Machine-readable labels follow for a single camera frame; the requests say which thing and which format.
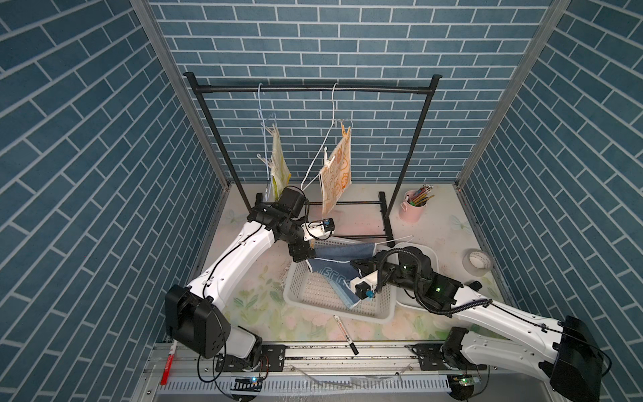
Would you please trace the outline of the blue patterned towel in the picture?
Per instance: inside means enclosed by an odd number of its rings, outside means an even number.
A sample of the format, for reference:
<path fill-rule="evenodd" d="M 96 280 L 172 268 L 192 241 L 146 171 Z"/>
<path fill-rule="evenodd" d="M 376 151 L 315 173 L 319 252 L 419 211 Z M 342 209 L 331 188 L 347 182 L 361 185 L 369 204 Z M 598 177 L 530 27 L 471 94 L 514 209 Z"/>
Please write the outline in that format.
<path fill-rule="evenodd" d="M 361 302 L 350 288 L 350 282 L 360 277 L 351 261 L 369 259 L 375 251 L 376 245 L 373 243 L 325 246 L 317 248 L 316 257 L 307 260 L 306 264 L 311 272 L 318 273 L 327 280 L 344 306 L 351 310 Z"/>

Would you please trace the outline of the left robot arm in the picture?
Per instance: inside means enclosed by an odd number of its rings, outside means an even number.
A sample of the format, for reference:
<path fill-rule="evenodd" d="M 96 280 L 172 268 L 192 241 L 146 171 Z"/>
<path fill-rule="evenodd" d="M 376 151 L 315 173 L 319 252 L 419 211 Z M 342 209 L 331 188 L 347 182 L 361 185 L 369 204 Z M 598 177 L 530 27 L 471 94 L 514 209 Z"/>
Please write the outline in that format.
<path fill-rule="evenodd" d="M 288 244 L 296 263 L 316 256 L 305 239 L 300 216 L 307 199 L 301 189 L 286 187 L 274 204 L 256 204 L 247 222 L 223 254 L 187 286 L 174 285 L 165 296 L 167 335 L 210 359 L 220 353 L 249 367 L 260 360 L 261 337 L 232 326 L 223 310 L 238 283 L 274 244 Z"/>

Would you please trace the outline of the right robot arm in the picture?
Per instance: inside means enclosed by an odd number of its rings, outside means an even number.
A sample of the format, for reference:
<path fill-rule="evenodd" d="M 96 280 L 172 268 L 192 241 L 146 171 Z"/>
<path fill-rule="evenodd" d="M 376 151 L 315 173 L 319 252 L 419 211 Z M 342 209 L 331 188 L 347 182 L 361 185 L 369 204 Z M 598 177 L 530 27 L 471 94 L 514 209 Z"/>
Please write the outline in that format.
<path fill-rule="evenodd" d="M 452 328 L 441 349 L 448 366 L 456 370 L 498 366 L 547 382 L 566 400 L 599 400 L 611 359 L 579 318 L 545 318 L 494 301 L 483 296 L 479 286 L 434 271 L 431 259 L 415 247 L 379 251 L 350 265 L 358 273 L 350 287 L 361 299 L 396 286 L 411 291 L 428 313 L 502 336 L 492 340 L 466 328 Z"/>

